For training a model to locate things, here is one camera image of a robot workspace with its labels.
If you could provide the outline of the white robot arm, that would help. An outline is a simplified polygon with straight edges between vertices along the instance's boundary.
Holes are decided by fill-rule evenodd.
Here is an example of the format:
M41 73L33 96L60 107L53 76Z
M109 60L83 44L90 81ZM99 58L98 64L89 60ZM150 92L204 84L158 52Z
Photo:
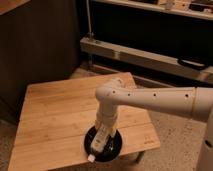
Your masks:
M190 117L207 123L196 171L213 171L213 88L176 87L129 89L113 78L96 88L99 102L91 147L102 152L116 131L118 106L126 105Z

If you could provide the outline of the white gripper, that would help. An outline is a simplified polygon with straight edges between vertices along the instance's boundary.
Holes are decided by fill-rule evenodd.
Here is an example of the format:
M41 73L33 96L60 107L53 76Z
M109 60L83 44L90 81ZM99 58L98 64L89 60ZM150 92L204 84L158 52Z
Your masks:
M109 135L114 137L116 134L116 122L117 122L117 115L103 115L102 113L96 114L95 120L95 129L98 131L102 124L109 128Z

